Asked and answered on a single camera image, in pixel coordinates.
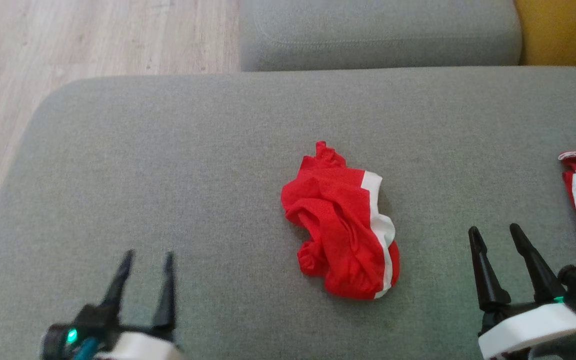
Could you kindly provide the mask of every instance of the yellow cushion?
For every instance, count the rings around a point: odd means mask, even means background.
[[[576,66],[576,0],[515,0],[521,64]]]

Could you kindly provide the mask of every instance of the gray sofa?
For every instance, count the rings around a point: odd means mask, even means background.
[[[245,71],[511,66],[512,0],[243,0]]]
[[[327,294],[281,188],[325,140],[384,180],[401,274],[377,301]],[[508,225],[576,264],[557,156],[576,150],[576,68],[457,67],[115,77],[34,114],[0,192],[0,359],[100,301],[136,249],[123,320],[147,324],[166,251],[192,359],[480,359],[467,231],[514,301],[533,290]]]

